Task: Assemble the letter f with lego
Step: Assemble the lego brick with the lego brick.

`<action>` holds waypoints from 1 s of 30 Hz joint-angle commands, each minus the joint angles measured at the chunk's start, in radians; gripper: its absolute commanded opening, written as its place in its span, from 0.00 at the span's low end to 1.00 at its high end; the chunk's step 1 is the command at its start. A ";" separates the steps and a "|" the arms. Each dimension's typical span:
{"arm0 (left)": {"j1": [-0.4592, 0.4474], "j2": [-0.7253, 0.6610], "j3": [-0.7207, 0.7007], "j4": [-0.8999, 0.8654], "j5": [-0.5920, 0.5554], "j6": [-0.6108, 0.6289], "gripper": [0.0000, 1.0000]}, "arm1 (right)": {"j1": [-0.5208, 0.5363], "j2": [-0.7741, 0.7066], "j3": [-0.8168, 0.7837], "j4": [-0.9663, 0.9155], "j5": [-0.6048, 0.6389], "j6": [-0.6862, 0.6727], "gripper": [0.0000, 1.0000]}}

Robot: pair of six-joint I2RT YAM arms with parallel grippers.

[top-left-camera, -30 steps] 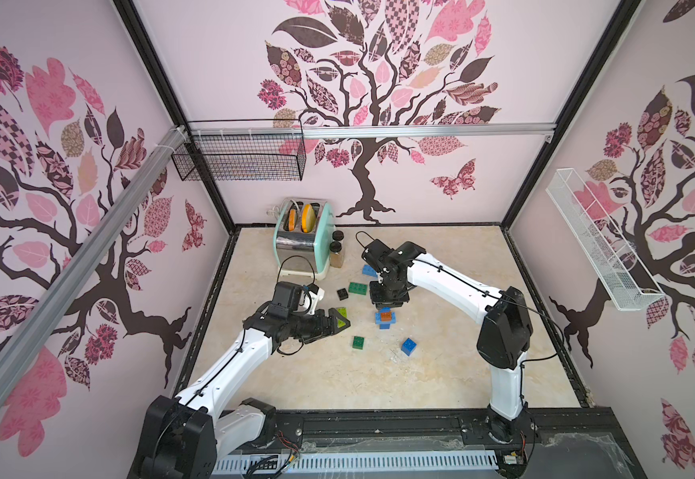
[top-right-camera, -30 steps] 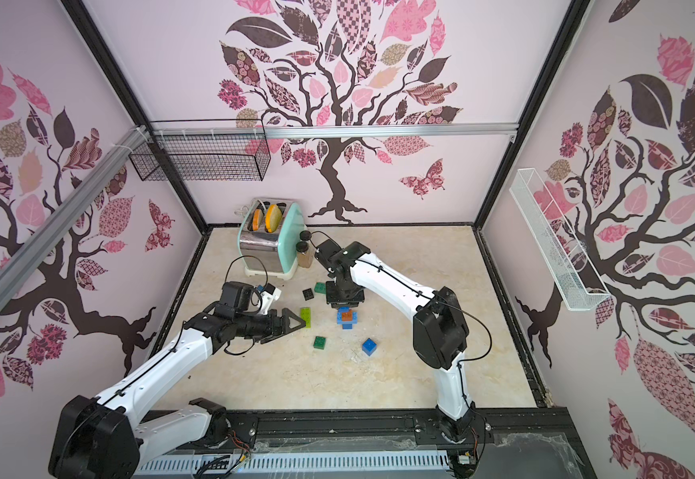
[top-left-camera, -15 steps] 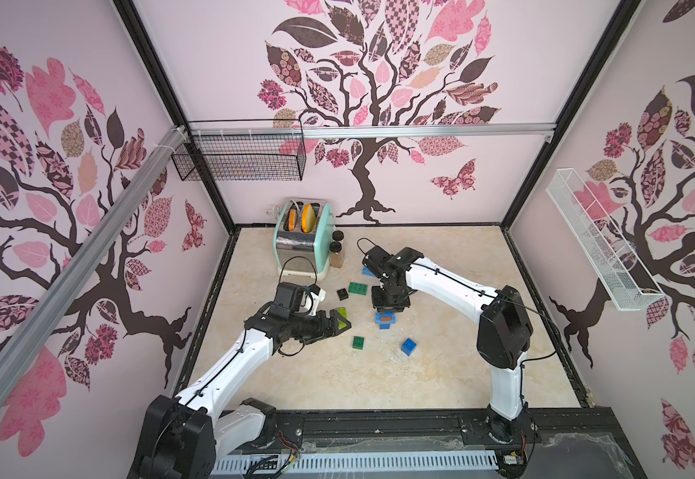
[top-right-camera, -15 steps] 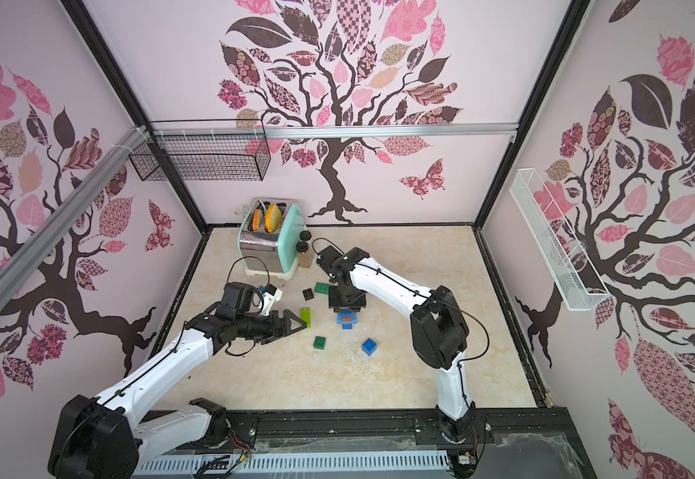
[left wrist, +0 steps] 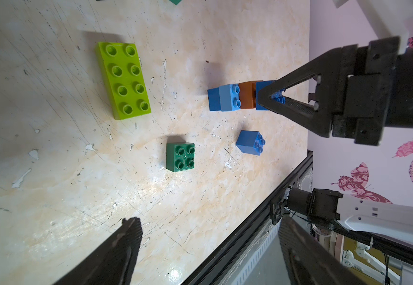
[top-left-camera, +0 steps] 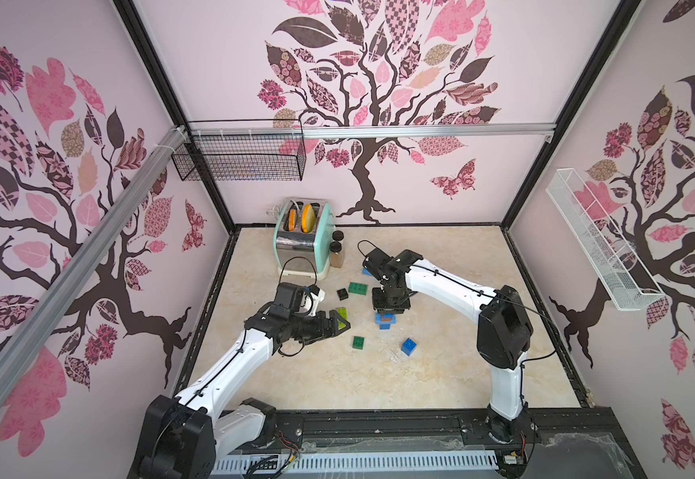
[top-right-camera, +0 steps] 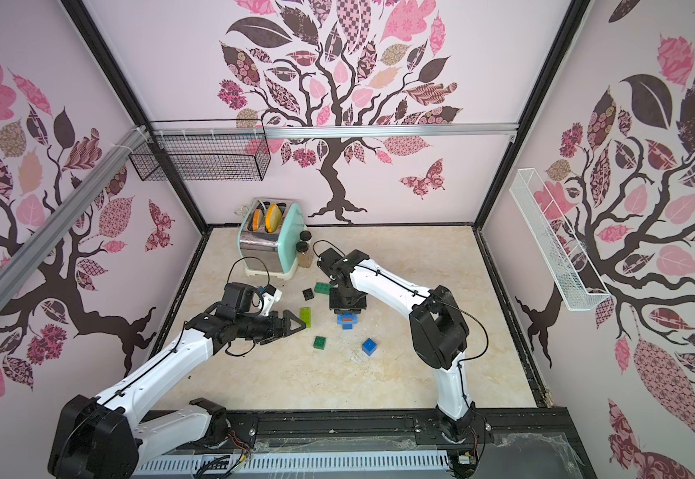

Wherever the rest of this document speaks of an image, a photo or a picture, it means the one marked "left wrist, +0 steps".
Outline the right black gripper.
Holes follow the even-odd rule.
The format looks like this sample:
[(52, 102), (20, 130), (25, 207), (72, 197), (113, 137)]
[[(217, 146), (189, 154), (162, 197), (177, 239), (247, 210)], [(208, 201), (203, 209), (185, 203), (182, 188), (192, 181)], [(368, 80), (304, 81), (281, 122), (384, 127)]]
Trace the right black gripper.
[[(398, 52), (398, 37), (334, 48), (261, 90), (259, 104), (320, 137), (378, 146), (386, 127), (413, 129), (413, 48)], [(343, 95), (333, 104), (339, 82)], [(288, 90), (316, 80), (316, 103), (292, 99)], [(271, 98), (282, 91), (283, 96)]]

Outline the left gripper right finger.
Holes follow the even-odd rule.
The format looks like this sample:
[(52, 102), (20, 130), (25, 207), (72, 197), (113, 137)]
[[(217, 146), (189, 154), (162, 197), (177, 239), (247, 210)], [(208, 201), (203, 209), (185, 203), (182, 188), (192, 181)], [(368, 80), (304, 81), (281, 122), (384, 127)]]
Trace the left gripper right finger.
[(291, 217), (278, 230), (281, 252), (292, 285), (363, 285)]

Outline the light blue long lego brick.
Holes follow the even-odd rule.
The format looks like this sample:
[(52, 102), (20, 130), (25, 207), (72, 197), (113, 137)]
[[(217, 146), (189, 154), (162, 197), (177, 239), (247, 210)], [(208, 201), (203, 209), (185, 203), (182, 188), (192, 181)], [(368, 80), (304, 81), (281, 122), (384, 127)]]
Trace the light blue long lego brick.
[(222, 112), (240, 110), (240, 87), (238, 84), (227, 84), (219, 87), (220, 108)]

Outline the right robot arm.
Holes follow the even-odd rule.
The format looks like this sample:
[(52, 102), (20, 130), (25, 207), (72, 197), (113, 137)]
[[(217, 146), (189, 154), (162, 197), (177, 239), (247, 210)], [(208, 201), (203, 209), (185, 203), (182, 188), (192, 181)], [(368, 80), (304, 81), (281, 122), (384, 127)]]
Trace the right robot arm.
[[(385, 127), (413, 129), (413, 48), (404, 25), (413, 1), (359, 6), (377, 40), (331, 49), (258, 89), (256, 100), (318, 136), (378, 146)], [(280, 185), (269, 211), (274, 223), (294, 211), (413, 266), (413, 207)]]

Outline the orange brown lego brick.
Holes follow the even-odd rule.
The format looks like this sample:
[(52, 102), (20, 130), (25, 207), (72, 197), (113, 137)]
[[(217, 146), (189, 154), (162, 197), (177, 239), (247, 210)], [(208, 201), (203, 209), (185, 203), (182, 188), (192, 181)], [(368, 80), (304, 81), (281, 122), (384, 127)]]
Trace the orange brown lego brick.
[(241, 102), (241, 109), (255, 109), (256, 108), (256, 83), (258, 81), (247, 81), (244, 83), (239, 83), (239, 100)]

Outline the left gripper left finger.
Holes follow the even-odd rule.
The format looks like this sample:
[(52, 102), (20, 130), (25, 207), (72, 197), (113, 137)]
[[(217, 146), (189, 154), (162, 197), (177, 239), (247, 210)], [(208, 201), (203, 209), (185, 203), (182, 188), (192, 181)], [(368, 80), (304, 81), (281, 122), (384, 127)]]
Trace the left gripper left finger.
[(84, 261), (60, 278), (57, 285), (128, 285), (142, 241), (141, 220), (123, 219), (122, 225)]

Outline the blue square lego brick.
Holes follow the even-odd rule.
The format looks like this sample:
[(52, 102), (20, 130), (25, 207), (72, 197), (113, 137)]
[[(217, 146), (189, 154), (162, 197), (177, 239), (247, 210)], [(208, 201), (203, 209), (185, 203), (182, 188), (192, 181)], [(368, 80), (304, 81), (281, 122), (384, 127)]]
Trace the blue square lego brick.
[(208, 103), (210, 111), (220, 111), (221, 110), (221, 103), (220, 103), (220, 93), (219, 88), (208, 89)]

